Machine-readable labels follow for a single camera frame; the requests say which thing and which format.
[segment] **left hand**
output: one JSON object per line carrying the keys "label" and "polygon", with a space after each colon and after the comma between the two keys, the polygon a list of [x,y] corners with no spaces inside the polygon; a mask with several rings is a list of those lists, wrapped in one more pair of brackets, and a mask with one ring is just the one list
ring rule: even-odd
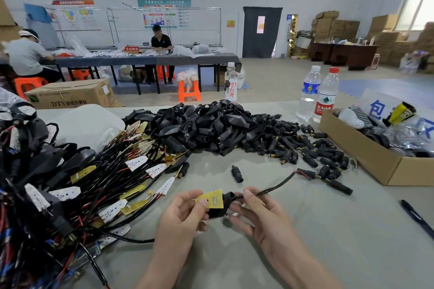
{"label": "left hand", "polygon": [[152,277],[160,286],[172,288],[176,278],[184,266],[187,255],[193,244],[196,231],[206,231],[207,201],[194,199],[203,194],[200,190],[192,190],[178,194],[161,215],[155,235],[151,264],[146,278]]}

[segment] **gray shirt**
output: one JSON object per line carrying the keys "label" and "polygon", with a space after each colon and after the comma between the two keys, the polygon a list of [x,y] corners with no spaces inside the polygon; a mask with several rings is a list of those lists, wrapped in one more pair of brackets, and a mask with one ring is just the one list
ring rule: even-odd
{"label": "gray shirt", "polygon": [[5,45],[5,53],[9,55],[9,64],[19,76],[31,76],[40,73],[43,68],[39,64],[41,57],[50,55],[41,44],[27,38],[12,40]]}

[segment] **water bottle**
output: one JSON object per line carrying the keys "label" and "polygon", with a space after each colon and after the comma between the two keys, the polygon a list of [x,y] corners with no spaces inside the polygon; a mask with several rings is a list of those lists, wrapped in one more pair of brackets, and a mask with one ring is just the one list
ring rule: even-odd
{"label": "water bottle", "polygon": [[237,76],[238,73],[235,71],[235,63],[229,62],[224,76],[224,97],[226,100],[230,100],[231,102],[236,102]]}
{"label": "water bottle", "polygon": [[327,77],[319,85],[318,99],[315,105],[312,119],[315,122],[321,121],[323,110],[333,109],[336,95],[339,90],[339,67],[331,67]]}
{"label": "water bottle", "polygon": [[320,70],[320,66],[312,66],[310,73],[304,79],[299,108],[297,110],[297,117],[301,119],[309,119],[312,117],[316,97],[318,95],[318,87],[321,83],[321,74],[319,74]]}

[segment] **black shirt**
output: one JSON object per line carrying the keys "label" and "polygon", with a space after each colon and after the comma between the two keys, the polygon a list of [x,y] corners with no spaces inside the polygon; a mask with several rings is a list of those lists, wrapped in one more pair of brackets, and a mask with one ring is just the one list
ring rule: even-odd
{"label": "black shirt", "polygon": [[161,40],[158,40],[156,36],[153,36],[151,39],[151,46],[152,47],[161,47],[161,48],[167,48],[172,45],[172,42],[170,41],[170,38],[168,35],[163,34],[161,37]]}

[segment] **right hand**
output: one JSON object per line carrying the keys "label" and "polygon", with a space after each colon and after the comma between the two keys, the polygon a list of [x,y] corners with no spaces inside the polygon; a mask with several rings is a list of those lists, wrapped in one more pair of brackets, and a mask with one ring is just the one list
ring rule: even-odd
{"label": "right hand", "polygon": [[246,217],[254,226],[242,221],[239,216],[229,216],[230,222],[247,235],[253,237],[262,248],[265,257],[273,268],[289,284],[298,282],[296,273],[298,261],[310,259],[310,253],[297,237],[289,217],[282,207],[268,194],[257,197],[259,189],[247,187],[240,203],[245,203],[250,209],[233,202],[229,209]]}

